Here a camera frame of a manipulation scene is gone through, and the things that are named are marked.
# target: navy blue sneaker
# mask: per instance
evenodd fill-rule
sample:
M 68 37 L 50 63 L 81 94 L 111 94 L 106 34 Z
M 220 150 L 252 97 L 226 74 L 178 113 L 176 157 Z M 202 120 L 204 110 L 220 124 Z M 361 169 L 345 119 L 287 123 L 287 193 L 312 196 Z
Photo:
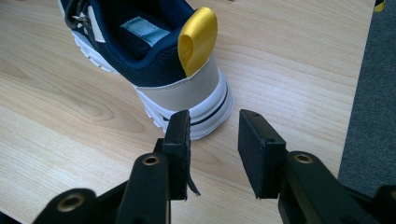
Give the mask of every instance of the navy blue sneaker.
M 184 0 L 58 0 L 85 56 L 136 89 L 154 124 L 189 109 L 191 139 L 230 115 L 233 95 L 212 55 L 218 25 L 207 7 Z

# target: yellow heel tab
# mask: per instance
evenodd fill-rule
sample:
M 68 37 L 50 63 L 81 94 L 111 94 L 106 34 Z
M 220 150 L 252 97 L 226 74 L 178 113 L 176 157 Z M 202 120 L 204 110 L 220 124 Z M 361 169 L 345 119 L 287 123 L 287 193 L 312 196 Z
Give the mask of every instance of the yellow heel tab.
M 198 8 L 178 36 L 177 50 L 186 76 L 192 76 L 209 59 L 218 36 L 218 20 L 208 7 Z

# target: white shoe sole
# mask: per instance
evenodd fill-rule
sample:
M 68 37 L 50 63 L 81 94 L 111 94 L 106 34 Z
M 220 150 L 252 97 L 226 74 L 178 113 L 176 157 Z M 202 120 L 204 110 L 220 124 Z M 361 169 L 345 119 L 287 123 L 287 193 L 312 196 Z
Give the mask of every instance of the white shoe sole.
M 72 31 L 76 44 L 82 53 L 90 58 L 91 62 L 107 72 L 118 74 L 85 38 L 85 36 Z M 135 89 L 141 99 L 148 117 L 154 120 L 154 124 L 166 132 L 170 117 L 177 111 L 167 110 L 151 101 L 143 92 Z M 233 95 L 227 85 L 225 76 L 219 70 L 219 83 L 215 90 L 200 104 L 190 108 L 191 117 L 191 140 L 202 138 L 213 132 L 228 118 L 233 109 Z

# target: shoe label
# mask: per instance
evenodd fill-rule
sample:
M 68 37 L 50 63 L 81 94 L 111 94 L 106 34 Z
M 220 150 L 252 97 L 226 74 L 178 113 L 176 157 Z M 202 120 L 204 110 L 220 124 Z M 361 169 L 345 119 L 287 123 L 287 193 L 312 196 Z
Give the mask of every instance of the shoe label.
M 153 46 L 164 36 L 169 34 L 168 31 L 157 27 L 141 17 L 135 17 L 125 22 L 121 27 L 142 38 L 150 46 Z

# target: black plastic part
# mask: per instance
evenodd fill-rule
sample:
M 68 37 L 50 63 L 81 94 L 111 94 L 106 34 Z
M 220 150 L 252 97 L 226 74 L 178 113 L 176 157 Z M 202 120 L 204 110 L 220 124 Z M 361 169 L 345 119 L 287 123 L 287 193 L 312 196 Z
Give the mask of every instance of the black plastic part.
M 190 112 L 172 115 L 163 139 L 163 155 L 169 161 L 171 200 L 187 200 L 187 185 L 200 195 L 190 177 L 191 139 Z
M 396 186 L 382 186 L 373 199 L 375 218 L 384 224 L 396 223 Z
M 116 221 L 120 203 L 128 181 L 116 186 L 114 189 L 97 197 L 95 223 L 110 224 Z
M 294 195 L 306 223 L 375 223 L 314 155 L 301 151 L 290 152 L 283 174 L 283 184 L 288 186 L 282 189 L 290 192 L 281 191 L 280 194 Z M 281 200 L 283 203 L 293 203 L 294 199 L 281 197 Z M 294 220 L 296 211 L 288 211 L 286 207 L 284 212 L 288 214 L 288 220 Z
M 260 114 L 240 111 L 238 151 L 256 198 L 277 198 L 288 151 L 283 138 Z
M 123 195 L 117 224 L 170 223 L 168 161 L 160 153 L 137 158 Z
M 53 198 L 35 219 L 35 224 L 92 223 L 96 195 L 90 189 L 70 189 Z

